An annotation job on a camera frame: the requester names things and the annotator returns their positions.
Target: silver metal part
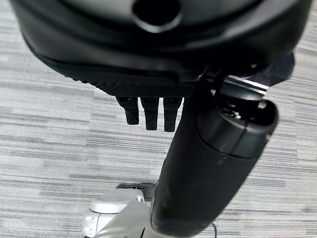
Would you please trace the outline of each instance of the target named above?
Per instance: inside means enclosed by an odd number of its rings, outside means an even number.
[[[224,80],[220,93],[232,98],[260,101],[268,86],[248,80],[247,77],[229,75]]]
[[[137,0],[64,0],[75,8],[98,18],[121,25],[135,25],[150,32],[156,31],[149,25],[135,21],[132,8]],[[195,26],[211,22],[220,17],[236,13],[259,0],[177,0],[181,16],[164,26],[164,30],[175,26]]]
[[[234,118],[237,119],[237,120],[240,120],[241,119],[241,116],[238,112],[234,112]]]

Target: white plastic part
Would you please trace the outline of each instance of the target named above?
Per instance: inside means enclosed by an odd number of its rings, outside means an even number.
[[[150,224],[150,208],[130,202],[94,238],[172,238],[155,232]]]
[[[115,218],[117,214],[100,214],[97,224],[97,234]]]
[[[117,214],[121,212],[129,202],[144,202],[143,193],[137,189],[115,189],[94,199],[90,209],[96,213]]]
[[[88,210],[83,221],[83,235],[89,238],[97,234],[98,218],[100,214]]]

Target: gray carpet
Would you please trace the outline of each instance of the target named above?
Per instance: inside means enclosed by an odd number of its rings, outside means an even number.
[[[220,238],[317,237],[317,4],[293,77],[269,90],[280,124],[216,221]],[[173,137],[127,126],[115,98],[53,72],[0,0],[0,235],[79,238],[91,198],[156,181]],[[213,237],[212,229],[201,237]]]

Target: black cylindrical handle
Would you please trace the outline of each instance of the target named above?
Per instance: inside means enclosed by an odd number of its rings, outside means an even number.
[[[160,175],[152,204],[154,230],[173,237],[191,237],[222,212],[257,162],[268,140],[265,135],[271,135],[277,124],[273,103],[266,114],[266,123],[255,118],[259,123],[255,125],[224,116],[211,96],[194,95],[183,112]],[[243,138],[253,141],[241,145]],[[256,149],[241,157],[241,148],[253,143],[257,143]]]

